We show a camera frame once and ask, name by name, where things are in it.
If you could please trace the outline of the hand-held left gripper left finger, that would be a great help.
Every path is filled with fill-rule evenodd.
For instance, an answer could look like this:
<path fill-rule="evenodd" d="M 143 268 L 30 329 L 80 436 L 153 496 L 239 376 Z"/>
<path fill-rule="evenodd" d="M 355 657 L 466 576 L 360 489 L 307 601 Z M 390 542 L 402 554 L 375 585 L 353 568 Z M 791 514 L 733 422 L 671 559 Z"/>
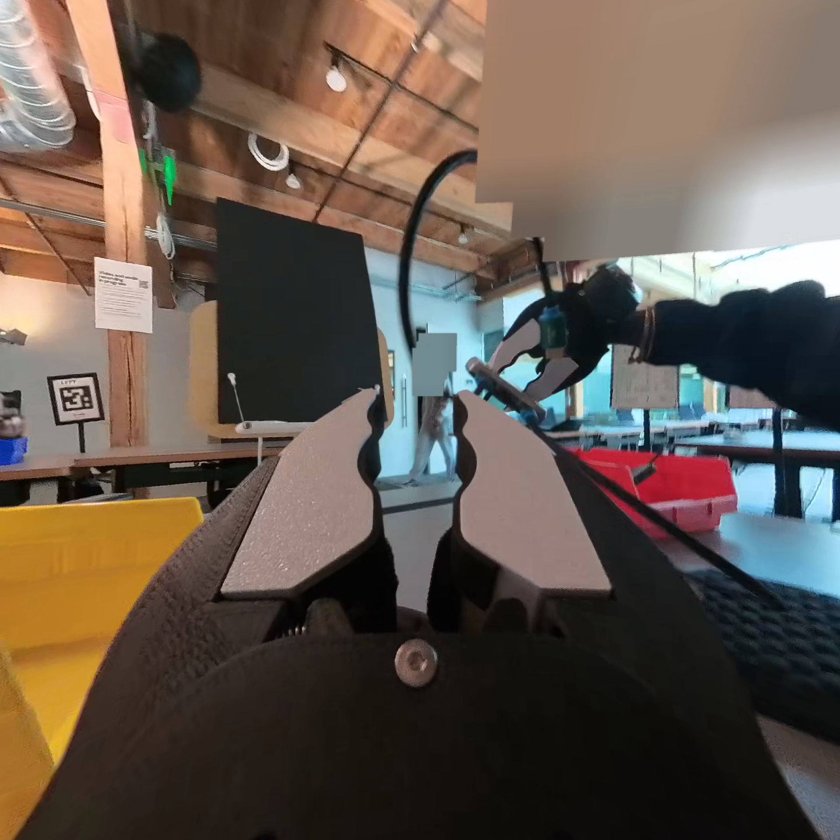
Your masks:
<path fill-rule="evenodd" d="M 284 449 L 220 586 L 223 601 L 297 600 L 362 565 L 364 593 L 396 599 L 375 488 L 385 419 L 381 387 L 364 388 Z"/>

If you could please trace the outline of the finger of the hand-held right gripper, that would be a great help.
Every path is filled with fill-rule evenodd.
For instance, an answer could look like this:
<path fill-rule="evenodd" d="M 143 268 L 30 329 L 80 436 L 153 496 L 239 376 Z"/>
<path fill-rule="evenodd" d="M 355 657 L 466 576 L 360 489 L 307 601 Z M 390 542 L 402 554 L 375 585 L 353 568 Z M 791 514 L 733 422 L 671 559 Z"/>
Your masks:
<path fill-rule="evenodd" d="M 536 376 L 526 385 L 525 394 L 540 403 L 548 397 L 567 390 L 591 374 L 608 348 L 564 350 L 556 357 L 546 357 L 540 348 L 526 354 L 537 361 Z"/>
<path fill-rule="evenodd" d="M 555 317 L 564 321 L 560 296 L 543 297 L 529 304 L 513 321 L 488 366 L 496 373 L 506 370 L 523 355 L 543 363 L 542 373 L 564 375 L 564 350 L 546 350 L 543 344 L 543 322 Z"/>

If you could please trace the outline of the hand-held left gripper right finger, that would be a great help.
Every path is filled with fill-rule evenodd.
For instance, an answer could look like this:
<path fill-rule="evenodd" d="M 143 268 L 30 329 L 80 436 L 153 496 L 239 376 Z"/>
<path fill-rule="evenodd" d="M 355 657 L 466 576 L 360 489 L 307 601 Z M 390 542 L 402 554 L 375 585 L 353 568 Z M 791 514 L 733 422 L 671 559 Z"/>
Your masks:
<path fill-rule="evenodd" d="M 551 447 L 473 392 L 453 406 L 463 544 L 526 592 L 611 594 Z"/>

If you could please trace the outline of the red plastic bin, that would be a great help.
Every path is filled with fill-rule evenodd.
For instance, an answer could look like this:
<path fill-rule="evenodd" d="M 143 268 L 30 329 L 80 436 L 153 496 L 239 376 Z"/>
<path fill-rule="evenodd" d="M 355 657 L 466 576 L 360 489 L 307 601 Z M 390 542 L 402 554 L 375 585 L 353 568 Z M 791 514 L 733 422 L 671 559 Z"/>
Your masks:
<path fill-rule="evenodd" d="M 683 531 L 715 531 L 723 517 L 739 508 L 725 458 L 602 447 L 571 451 Z"/>

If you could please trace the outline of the yellow plastic bin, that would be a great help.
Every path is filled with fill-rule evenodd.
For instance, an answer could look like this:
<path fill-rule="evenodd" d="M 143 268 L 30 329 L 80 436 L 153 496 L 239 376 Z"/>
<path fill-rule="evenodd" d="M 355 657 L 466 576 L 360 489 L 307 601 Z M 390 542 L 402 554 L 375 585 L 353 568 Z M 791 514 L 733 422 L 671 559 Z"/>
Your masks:
<path fill-rule="evenodd" d="M 44 793 L 132 605 L 203 520 L 194 497 L 2 509 L 2 838 Z"/>

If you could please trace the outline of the person's right forearm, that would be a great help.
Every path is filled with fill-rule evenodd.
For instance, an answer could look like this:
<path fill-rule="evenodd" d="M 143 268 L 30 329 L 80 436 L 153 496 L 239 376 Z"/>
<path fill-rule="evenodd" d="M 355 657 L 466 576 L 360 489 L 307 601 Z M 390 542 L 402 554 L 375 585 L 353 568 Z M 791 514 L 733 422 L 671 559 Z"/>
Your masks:
<path fill-rule="evenodd" d="M 714 306 L 661 301 L 651 330 L 649 363 L 693 365 L 839 430 L 839 298 L 816 281 L 735 291 Z"/>

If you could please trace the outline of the person's right hand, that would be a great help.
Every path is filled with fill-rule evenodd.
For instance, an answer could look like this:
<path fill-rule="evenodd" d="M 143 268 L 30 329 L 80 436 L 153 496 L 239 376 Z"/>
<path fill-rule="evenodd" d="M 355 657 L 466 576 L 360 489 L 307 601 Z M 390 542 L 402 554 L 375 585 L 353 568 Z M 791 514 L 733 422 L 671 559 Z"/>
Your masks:
<path fill-rule="evenodd" d="M 607 349 L 615 344 L 637 347 L 642 339 L 645 310 L 636 310 L 622 320 L 595 318 L 596 357 L 601 359 Z"/>

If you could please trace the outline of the schedule whiteboard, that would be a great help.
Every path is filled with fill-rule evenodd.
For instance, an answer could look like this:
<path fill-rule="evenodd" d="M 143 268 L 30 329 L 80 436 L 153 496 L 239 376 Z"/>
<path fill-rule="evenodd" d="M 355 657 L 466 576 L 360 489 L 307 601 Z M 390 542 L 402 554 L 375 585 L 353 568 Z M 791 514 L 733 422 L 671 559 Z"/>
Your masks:
<path fill-rule="evenodd" d="M 614 410 L 676 410 L 679 405 L 679 368 L 656 366 L 631 359 L 634 349 L 612 347 L 611 408 Z"/>

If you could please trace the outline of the wooden book stand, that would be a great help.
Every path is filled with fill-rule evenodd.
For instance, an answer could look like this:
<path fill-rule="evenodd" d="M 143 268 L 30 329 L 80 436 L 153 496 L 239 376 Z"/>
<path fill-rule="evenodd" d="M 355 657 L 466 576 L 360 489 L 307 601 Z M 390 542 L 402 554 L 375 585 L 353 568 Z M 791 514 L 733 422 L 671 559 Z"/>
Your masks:
<path fill-rule="evenodd" d="M 361 339 L 361 345 L 345 345 L 343 339 L 356 336 L 348 322 L 331 318 L 339 337 L 305 338 L 294 328 L 290 338 L 245 337 L 245 347 L 221 351 L 217 329 L 217 302 L 198 306 L 190 320 L 190 396 L 193 421 L 209 437 L 241 439 L 257 445 L 258 435 L 235 431 L 236 421 L 219 417 L 226 374 L 221 361 L 233 362 L 246 420 L 278 421 L 288 424 L 310 422 L 332 410 L 358 387 L 379 382 L 385 399 L 387 427 L 393 418 L 393 393 L 384 333 L 376 331 Z"/>

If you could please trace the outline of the wooden top desk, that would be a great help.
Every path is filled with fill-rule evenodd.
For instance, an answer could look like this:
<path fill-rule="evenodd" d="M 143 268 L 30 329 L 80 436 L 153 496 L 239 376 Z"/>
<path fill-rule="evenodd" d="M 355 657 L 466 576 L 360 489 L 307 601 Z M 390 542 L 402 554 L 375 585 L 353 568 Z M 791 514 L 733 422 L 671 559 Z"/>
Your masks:
<path fill-rule="evenodd" d="M 205 444 L 192 448 L 110 448 L 96 454 L 27 455 L 21 463 L 1 468 L 1 506 L 12 508 L 29 500 L 31 485 L 55 480 L 58 501 L 76 498 L 76 484 L 93 473 L 112 478 L 119 494 L 136 490 L 203 485 L 206 504 L 214 510 L 260 459 L 277 457 L 286 444 L 269 442 L 258 446 L 254 439 L 238 444 Z"/>

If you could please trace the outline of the black square board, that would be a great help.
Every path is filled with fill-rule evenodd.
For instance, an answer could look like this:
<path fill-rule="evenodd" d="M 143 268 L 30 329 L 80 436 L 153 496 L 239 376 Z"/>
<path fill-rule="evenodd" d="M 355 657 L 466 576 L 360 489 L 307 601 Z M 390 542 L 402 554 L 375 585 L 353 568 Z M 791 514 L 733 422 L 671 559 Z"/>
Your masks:
<path fill-rule="evenodd" d="M 218 418 L 314 422 L 383 384 L 359 234 L 219 198 Z"/>

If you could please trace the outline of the black white marker sign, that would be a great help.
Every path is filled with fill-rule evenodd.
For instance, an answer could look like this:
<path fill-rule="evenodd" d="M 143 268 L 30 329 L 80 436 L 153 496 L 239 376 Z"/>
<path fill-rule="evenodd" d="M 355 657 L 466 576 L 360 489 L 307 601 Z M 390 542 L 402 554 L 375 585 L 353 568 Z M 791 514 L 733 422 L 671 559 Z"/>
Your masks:
<path fill-rule="evenodd" d="M 96 372 L 51 375 L 46 379 L 49 402 L 57 427 L 75 426 L 79 452 L 87 453 L 86 426 L 105 420 L 102 394 Z"/>

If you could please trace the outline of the white paper notice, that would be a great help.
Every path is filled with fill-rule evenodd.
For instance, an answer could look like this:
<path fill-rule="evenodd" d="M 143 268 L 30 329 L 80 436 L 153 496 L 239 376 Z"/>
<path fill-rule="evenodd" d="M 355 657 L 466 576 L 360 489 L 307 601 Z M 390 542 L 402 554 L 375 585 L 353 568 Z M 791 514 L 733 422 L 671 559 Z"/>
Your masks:
<path fill-rule="evenodd" d="M 95 328 L 151 334 L 152 268 L 102 257 L 93 265 Z"/>

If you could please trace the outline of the black mesh pad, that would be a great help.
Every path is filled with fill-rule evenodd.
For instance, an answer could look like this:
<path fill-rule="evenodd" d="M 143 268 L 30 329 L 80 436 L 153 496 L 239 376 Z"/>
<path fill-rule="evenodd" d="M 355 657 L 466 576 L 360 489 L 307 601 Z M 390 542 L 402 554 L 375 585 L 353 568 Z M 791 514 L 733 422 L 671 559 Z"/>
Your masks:
<path fill-rule="evenodd" d="M 768 582 L 774 609 L 716 570 L 685 575 L 717 625 L 756 711 L 839 744 L 839 601 Z"/>

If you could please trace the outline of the green exit sign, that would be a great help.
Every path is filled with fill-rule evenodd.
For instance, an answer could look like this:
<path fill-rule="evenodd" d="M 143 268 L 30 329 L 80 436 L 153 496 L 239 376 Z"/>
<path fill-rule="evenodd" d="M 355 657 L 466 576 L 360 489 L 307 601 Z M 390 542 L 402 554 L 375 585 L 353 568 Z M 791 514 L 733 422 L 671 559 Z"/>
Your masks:
<path fill-rule="evenodd" d="M 170 207 L 173 201 L 177 178 L 176 158 L 173 149 L 155 145 L 151 152 L 139 149 L 140 167 L 143 176 L 154 184 Z"/>

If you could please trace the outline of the black round ceiling fixture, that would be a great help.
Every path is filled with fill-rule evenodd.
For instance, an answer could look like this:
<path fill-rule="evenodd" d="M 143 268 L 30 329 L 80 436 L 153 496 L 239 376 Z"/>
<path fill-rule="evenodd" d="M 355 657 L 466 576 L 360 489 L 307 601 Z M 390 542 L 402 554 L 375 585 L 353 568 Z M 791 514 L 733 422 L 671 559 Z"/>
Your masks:
<path fill-rule="evenodd" d="M 166 33 L 142 35 L 134 75 L 146 100 L 168 113 L 188 111 L 203 84 L 194 50 L 184 38 Z"/>

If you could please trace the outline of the wooden post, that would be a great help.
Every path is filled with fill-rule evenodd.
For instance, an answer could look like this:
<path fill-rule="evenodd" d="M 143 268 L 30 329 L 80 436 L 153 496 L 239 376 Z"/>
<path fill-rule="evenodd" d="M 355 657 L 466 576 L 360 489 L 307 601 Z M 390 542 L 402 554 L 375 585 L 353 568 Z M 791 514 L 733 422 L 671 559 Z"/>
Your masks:
<path fill-rule="evenodd" d="M 150 267 L 154 303 L 174 309 L 170 263 L 145 234 L 156 219 L 160 201 L 149 176 L 142 172 L 140 102 L 130 92 L 109 2 L 68 1 L 66 8 L 100 113 L 106 257 Z M 150 442 L 150 341 L 147 333 L 107 333 L 111 448 L 138 448 Z"/>

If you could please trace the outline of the silver air duct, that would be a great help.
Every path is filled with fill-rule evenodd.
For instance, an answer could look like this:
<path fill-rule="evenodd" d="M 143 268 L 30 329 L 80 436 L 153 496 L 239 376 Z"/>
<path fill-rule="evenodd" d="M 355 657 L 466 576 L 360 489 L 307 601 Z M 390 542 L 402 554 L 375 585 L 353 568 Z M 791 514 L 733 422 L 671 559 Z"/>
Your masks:
<path fill-rule="evenodd" d="M 1 151 L 66 148 L 76 116 L 27 2 L 1 2 Z"/>

